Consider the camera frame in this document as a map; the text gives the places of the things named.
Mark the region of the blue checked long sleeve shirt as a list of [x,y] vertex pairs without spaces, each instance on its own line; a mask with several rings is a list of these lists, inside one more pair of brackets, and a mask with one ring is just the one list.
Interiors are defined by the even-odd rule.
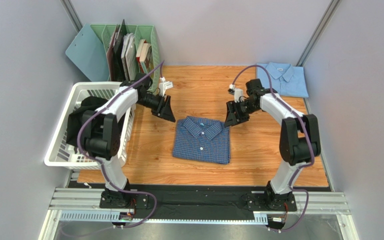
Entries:
[[215,119],[187,116],[178,120],[172,156],[227,165],[231,160],[230,128]]

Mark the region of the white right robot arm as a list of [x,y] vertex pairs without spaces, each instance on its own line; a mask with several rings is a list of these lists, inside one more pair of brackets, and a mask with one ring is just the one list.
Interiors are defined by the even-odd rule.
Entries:
[[282,160],[264,192],[265,205],[275,209],[292,199],[298,176],[304,168],[314,164],[321,152],[318,119],[313,114],[295,110],[275,90],[264,88],[259,79],[247,82],[246,91],[230,84],[228,92],[234,99],[226,103],[226,127],[249,121],[250,115],[258,110],[270,114],[281,127],[279,152]]

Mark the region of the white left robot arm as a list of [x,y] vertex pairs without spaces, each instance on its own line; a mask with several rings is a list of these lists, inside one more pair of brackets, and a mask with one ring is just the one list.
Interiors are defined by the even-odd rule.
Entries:
[[100,165],[105,179],[102,195],[104,203],[124,207],[132,202],[133,193],[118,155],[123,145],[119,122],[127,119],[127,111],[139,104],[149,108],[160,119],[176,121],[171,108],[171,97],[166,94],[174,86],[173,83],[163,76],[160,77],[158,94],[148,90],[152,83],[150,74],[140,73],[134,81],[120,83],[115,95],[102,106],[95,110],[86,110],[82,114],[76,144],[81,154]]

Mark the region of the red spine book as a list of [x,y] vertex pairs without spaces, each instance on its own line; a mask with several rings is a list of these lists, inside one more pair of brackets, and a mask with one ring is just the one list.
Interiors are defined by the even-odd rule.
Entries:
[[145,39],[139,41],[136,49],[136,60],[141,73],[147,74],[154,68],[152,45]]

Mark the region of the folded light blue shirt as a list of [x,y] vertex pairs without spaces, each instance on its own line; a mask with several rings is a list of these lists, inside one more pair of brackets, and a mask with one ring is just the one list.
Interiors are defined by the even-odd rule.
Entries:
[[272,88],[281,96],[308,98],[305,69],[289,63],[258,63],[270,75]]

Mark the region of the white paper folder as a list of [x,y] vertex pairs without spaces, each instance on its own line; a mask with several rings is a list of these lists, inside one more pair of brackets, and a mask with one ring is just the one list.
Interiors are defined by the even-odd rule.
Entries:
[[120,55],[126,81],[134,81],[137,73],[140,72],[136,54],[135,34],[128,33],[123,37]]

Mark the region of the black shirt in basket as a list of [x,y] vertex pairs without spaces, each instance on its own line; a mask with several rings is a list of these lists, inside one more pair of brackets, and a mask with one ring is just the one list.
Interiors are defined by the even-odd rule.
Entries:
[[81,127],[108,102],[107,99],[89,96],[82,100],[80,107],[68,116],[67,143],[85,151],[111,152],[121,145],[120,136],[125,120],[125,114],[117,117],[115,113],[97,115],[80,133]]

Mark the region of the dark brown folder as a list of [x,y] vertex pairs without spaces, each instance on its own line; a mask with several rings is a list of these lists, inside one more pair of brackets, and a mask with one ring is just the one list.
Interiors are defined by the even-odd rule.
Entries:
[[123,82],[126,80],[121,57],[126,33],[126,22],[123,19],[121,24],[116,25],[109,41],[108,50],[106,51],[109,77],[112,82]]

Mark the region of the green plastic file rack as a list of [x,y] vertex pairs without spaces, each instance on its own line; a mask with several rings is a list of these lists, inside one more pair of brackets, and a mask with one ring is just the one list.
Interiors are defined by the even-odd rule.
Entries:
[[[111,37],[116,29],[116,24],[90,24],[90,27],[97,35],[99,40],[102,42],[104,51],[107,52]],[[151,44],[153,66],[156,67],[161,62],[159,42],[157,38],[157,31],[154,25],[126,25],[126,32],[135,34],[135,45],[139,46],[139,41],[145,39],[147,43]],[[152,91],[154,95],[159,93],[157,90],[159,86],[161,68],[157,69],[153,75],[152,80],[153,84],[150,87],[149,91]]]

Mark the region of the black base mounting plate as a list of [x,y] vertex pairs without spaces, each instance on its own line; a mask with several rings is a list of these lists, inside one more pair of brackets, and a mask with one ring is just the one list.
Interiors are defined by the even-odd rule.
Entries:
[[252,220],[254,212],[298,210],[293,194],[270,203],[264,186],[133,184],[132,191],[115,197],[103,184],[93,183],[97,207],[103,210],[135,208],[135,217],[151,220]]

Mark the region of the light blue clipboard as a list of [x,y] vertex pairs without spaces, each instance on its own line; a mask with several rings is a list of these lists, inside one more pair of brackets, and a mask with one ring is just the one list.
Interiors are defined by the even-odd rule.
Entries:
[[109,79],[104,45],[90,24],[81,28],[66,49],[65,55],[91,82],[106,82]]

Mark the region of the white plastic laundry basket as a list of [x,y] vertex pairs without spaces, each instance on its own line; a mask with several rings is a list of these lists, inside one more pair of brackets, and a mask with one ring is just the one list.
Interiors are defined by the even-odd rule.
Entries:
[[[70,170],[98,170],[100,164],[80,153],[79,148],[67,143],[68,116],[81,106],[87,97],[99,97],[109,100],[119,88],[119,82],[80,82],[75,84],[65,103],[50,146],[44,157],[44,163],[50,167],[65,167]],[[127,162],[127,142],[130,139],[136,104],[127,110],[128,117],[122,125],[123,141],[118,156],[122,166]]]

